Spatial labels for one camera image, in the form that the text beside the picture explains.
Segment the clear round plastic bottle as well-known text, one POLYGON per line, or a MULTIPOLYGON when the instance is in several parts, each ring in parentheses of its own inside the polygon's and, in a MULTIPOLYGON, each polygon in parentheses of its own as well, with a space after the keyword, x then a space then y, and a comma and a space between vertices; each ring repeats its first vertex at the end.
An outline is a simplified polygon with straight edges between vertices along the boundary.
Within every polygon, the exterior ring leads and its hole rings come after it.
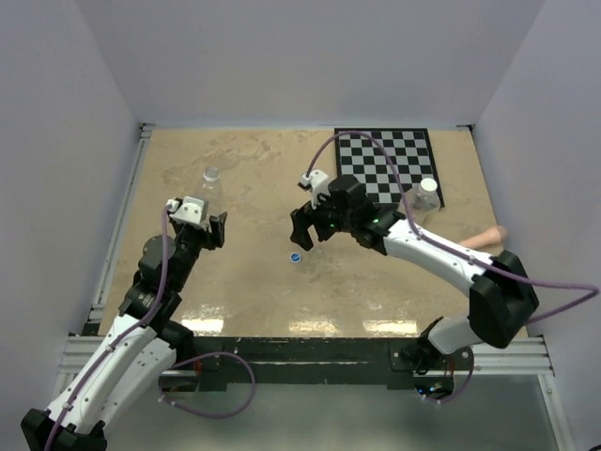
POLYGON ((207 166, 204 169, 193 196, 208 204, 207 216, 219 216, 223 212, 223 186, 221 172, 217 167, 207 166))

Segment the clear square plastic bottle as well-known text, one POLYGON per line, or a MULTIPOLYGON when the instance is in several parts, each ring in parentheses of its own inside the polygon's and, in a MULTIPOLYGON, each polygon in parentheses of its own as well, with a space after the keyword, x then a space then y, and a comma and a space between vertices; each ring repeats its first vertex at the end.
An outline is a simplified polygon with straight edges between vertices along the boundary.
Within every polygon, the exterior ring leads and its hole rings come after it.
POLYGON ((404 199, 398 204, 397 210, 406 217, 411 215, 413 222, 421 226, 425 220, 441 207, 438 191, 431 195, 423 194, 419 189, 420 182, 404 192, 404 199))

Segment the white bottle cap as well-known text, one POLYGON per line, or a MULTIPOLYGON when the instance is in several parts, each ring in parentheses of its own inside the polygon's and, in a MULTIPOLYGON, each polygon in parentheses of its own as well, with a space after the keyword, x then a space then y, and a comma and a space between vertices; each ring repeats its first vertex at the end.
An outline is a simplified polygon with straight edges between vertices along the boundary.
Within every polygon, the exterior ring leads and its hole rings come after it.
POLYGON ((423 194, 431 195, 438 190, 438 183, 432 178, 423 178, 420 182, 419 189, 423 194))

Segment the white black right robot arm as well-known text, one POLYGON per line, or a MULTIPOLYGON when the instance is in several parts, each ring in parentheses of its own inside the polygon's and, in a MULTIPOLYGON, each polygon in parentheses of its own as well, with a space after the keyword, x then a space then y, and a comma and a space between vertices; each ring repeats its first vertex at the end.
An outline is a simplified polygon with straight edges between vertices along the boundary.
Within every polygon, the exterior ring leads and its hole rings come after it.
POLYGON ((314 246, 311 229, 319 241, 347 233, 360 246, 413 263, 468 297, 467 315, 434 320, 405 350, 415 372, 441 368, 453 353, 473 345, 506 348, 538 307, 524 267, 511 252, 492 256, 412 226, 403 213, 369 200, 353 176, 333 179, 315 170, 298 185, 310 199, 292 210, 290 239, 303 250, 314 246))

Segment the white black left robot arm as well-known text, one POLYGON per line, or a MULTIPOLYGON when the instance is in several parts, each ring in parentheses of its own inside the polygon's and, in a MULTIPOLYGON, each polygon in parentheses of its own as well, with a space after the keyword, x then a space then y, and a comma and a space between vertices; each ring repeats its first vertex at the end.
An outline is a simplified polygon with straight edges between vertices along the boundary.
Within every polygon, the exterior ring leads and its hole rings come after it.
POLYGON ((162 233, 143 248, 119 312, 79 374, 44 410, 32 409, 21 428, 32 450, 104 450, 107 432, 169 366, 194 357, 193 334, 171 317, 202 250, 224 244, 227 215, 201 226, 162 215, 162 233))

